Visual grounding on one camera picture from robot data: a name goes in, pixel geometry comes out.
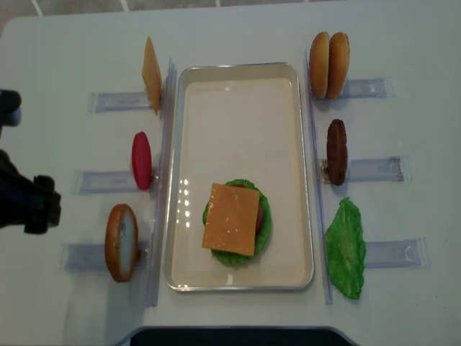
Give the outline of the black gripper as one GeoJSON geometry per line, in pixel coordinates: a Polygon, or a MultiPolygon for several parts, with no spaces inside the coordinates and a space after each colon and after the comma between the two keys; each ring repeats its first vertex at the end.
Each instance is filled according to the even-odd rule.
{"type": "Polygon", "coordinates": [[[24,177],[9,155],[1,151],[0,207],[2,228],[23,225],[26,234],[46,234],[60,223],[61,195],[52,177],[24,177]]]}

